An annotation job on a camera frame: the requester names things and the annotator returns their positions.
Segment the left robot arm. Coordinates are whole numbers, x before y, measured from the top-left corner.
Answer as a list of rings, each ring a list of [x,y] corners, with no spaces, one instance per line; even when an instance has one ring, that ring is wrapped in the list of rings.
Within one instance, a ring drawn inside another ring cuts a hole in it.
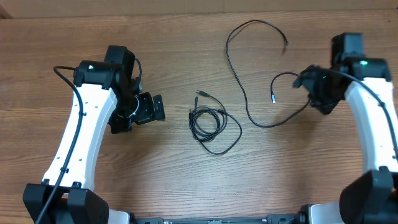
[[[95,194],[95,169],[104,132],[164,121],[160,95],[142,92],[132,71],[140,61],[125,46],[110,45],[102,62],[73,67],[73,104],[58,151],[40,184],[27,184],[23,203],[34,223],[136,223]]]

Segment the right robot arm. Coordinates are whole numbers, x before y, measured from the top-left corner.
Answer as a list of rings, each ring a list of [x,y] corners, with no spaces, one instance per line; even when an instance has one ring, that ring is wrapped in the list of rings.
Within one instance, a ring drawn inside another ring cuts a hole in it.
[[[397,223],[397,114],[387,61],[369,58],[360,33],[331,40],[331,66],[311,65],[294,81],[309,103],[330,114],[342,100],[353,113],[361,143],[363,173],[336,202],[305,205],[294,223]]]

